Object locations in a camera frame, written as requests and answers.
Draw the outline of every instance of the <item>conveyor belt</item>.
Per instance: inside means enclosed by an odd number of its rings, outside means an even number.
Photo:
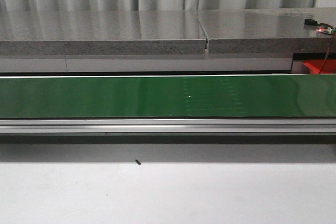
[[[336,133],[335,75],[2,77],[0,133]]]

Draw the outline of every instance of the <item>granite slab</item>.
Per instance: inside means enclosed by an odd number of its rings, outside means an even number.
[[[201,10],[198,18],[210,54],[318,53],[326,52],[332,36],[304,25],[304,19],[336,26],[336,8]]]
[[[0,12],[0,55],[203,54],[193,11]]]

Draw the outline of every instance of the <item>green belt surface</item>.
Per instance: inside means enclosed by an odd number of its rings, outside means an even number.
[[[1,78],[0,118],[336,116],[336,75]]]

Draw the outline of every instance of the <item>wire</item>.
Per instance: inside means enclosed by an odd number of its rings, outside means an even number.
[[[323,71],[323,69],[324,69],[324,67],[326,65],[326,62],[327,62],[327,59],[328,59],[328,56],[329,56],[329,53],[330,53],[330,49],[332,47],[332,43],[333,43],[335,37],[336,37],[336,31],[334,31],[334,33],[332,35],[332,39],[331,39],[331,42],[330,42],[329,47],[327,49],[327,52],[325,53],[325,58],[324,58],[323,65],[322,65],[322,68],[320,69],[319,74]]]

